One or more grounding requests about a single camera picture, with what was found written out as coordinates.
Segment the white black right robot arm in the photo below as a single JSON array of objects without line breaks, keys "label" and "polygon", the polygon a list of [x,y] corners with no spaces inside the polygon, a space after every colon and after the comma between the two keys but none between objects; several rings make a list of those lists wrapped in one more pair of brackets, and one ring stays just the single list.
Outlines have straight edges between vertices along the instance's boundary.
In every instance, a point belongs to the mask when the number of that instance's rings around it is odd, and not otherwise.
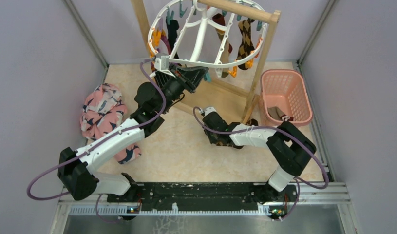
[{"label": "white black right robot arm", "polygon": [[278,167],[267,181],[266,195],[272,201],[280,200],[285,187],[300,176],[317,148],[289,121],[277,127],[249,126],[239,122],[228,124],[211,107],[201,112],[204,132],[211,144],[241,149],[253,146],[269,149]]}]

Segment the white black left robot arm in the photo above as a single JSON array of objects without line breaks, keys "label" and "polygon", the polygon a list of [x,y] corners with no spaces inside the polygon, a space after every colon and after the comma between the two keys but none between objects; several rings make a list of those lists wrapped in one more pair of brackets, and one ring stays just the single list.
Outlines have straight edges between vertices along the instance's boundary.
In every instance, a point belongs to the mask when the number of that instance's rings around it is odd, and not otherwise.
[{"label": "white black left robot arm", "polygon": [[158,130],[166,113],[184,91],[194,93],[208,72],[207,67],[169,66],[163,87],[153,80],[142,83],[134,98],[138,108],[123,123],[99,140],[75,151],[66,148],[60,153],[58,177],[75,201],[91,195],[118,195],[126,202],[136,199],[136,182],[126,173],[100,173],[98,168],[131,144],[137,143]]}]

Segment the maroon purple striped sock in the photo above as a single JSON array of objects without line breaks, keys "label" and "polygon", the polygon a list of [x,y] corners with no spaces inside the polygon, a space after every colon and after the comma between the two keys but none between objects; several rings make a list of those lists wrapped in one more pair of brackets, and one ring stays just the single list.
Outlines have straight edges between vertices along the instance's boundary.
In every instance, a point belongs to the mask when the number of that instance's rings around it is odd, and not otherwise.
[{"label": "maroon purple striped sock", "polygon": [[165,47],[166,47],[166,49],[167,49],[167,52],[168,52],[168,54],[170,55],[171,52],[172,52],[172,48],[171,48],[170,42],[169,42],[169,40],[168,40],[168,38],[167,38],[167,35],[166,35],[166,32],[165,32],[165,31],[162,31],[162,32],[161,32],[160,40],[165,44]]}]

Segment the white plastic sock hanger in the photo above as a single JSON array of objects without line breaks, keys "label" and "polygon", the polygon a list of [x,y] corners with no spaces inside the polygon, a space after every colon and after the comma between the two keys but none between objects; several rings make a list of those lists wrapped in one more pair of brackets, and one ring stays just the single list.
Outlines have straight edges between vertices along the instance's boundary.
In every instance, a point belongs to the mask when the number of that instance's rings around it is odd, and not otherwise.
[{"label": "white plastic sock hanger", "polygon": [[[252,0],[193,0],[191,4],[183,8],[182,1],[170,1],[147,30],[145,46],[155,69],[163,72],[170,63],[184,64],[212,68],[218,76],[227,71],[234,77],[238,68],[251,68],[255,58],[267,58],[280,11],[266,12]],[[229,36],[235,22],[242,43],[238,57],[230,60]],[[209,27],[221,38],[212,62],[200,60]]]}]

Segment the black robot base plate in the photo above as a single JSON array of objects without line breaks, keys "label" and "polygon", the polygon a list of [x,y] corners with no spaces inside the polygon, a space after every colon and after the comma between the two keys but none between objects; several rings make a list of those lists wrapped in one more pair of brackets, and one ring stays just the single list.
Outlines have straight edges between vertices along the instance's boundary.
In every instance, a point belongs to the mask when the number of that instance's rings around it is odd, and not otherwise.
[{"label": "black robot base plate", "polygon": [[173,204],[186,212],[255,211],[259,205],[295,201],[295,185],[277,192],[266,183],[145,182],[130,187],[124,195],[108,195],[109,203],[133,202],[142,211],[170,211]]}]

